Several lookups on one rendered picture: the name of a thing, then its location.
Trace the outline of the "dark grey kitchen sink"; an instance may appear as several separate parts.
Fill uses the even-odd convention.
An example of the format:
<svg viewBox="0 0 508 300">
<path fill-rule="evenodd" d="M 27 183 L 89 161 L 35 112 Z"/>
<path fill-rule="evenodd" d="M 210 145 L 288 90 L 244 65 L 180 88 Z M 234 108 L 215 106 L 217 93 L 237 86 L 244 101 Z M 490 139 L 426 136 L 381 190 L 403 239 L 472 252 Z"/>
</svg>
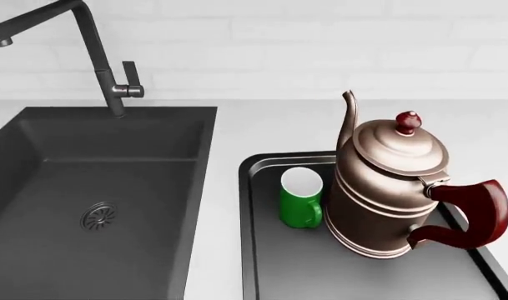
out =
<svg viewBox="0 0 508 300">
<path fill-rule="evenodd" d="M 27 107 L 0 129 L 0 300 L 184 300 L 215 107 Z M 105 229 L 80 218 L 117 206 Z"/>
</svg>

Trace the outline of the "round metal sink drain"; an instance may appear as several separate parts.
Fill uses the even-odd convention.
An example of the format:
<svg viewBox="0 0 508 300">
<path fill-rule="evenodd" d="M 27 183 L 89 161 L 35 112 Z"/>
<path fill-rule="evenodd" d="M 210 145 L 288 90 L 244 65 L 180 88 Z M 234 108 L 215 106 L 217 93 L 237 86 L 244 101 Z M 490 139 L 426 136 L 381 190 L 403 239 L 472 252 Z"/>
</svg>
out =
<svg viewBox="0 0 508 300">
<path fill-rule="evenodd" d="M 89 207 L 80 218 L 80 227 L 86 232 L 98 232 L 113 224 L 118 216 L 117 206 L 99 202 Z"/>
</svg>

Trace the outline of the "green mug with white interior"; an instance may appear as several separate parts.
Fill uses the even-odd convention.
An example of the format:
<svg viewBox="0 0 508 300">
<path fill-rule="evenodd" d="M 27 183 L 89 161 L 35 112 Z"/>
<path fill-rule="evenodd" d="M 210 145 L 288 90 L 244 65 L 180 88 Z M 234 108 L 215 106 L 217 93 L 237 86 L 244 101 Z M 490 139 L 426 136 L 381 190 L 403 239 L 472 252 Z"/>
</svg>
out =
<svg viewBox="0 0 508 300">
<path fill-rule="evenodd" d="M 321 176 L 306 167 L 292 167 L 282 174 L 280 186 L 279 219 L 291 228 L 318 227 L 323 218 Z"/>
</svg>

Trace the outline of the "dark grey rectangular tray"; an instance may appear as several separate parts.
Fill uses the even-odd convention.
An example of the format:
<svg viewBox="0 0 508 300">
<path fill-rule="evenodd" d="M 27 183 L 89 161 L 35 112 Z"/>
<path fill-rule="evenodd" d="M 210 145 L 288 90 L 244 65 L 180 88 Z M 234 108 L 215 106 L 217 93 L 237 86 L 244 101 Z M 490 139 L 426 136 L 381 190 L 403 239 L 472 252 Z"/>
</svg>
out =
<svg viewBox="0 0 508 300">
<path fill-rule="evenodd" d="M 280 177 L 291 167 L 333 177 L 333 152 L 257 154 L 239 167 L 243 300 L 508 300 L 508 275 L 485 247 L 428 242 L 395 259 L 362 257 L 327 227 L 279 220 Z"/>
</svg>

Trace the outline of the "dark metal kitchen faucet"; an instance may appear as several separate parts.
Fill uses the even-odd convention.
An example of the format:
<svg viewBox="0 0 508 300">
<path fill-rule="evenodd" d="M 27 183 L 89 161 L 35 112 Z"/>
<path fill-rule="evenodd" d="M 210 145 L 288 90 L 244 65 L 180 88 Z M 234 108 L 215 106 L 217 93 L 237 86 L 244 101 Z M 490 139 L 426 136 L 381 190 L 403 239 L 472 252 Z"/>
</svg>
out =
<svg viewBox="0 0 508 300">
<path fill-rule="evenodd" d="M 145 91 L 140 83 L 134 62 L 123 62 L 127 84 L 117 84 L 108 63 L 106 52 L 88 5 L 83 0 L 57 0 L 17 17 L 0 22 L 0 48 L 13 44 L 12 37 L 65 12 L 72 12 L 91 59 L 104 100 L 115 117 L 125 115 L 124 98 L 143 98 Z"/>
</svg>

